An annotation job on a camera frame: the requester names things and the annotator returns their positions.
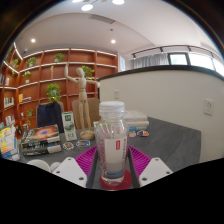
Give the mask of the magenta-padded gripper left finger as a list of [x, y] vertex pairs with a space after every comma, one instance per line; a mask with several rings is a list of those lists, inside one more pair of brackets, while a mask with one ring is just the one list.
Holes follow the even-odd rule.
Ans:
[[91, 188], [95, 179], [98, 154], [96, 146], [75, 158], [67, 157], [53, 173], [84, 188]]

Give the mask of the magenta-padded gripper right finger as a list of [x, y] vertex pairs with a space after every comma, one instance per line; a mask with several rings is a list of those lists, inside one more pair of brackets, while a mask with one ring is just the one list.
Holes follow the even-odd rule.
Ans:
[[142, 151], [129, 147], [128, 158], [134, 188], [143, 187], [172, 174], [172, 170], [159, 158], [150, 158]]

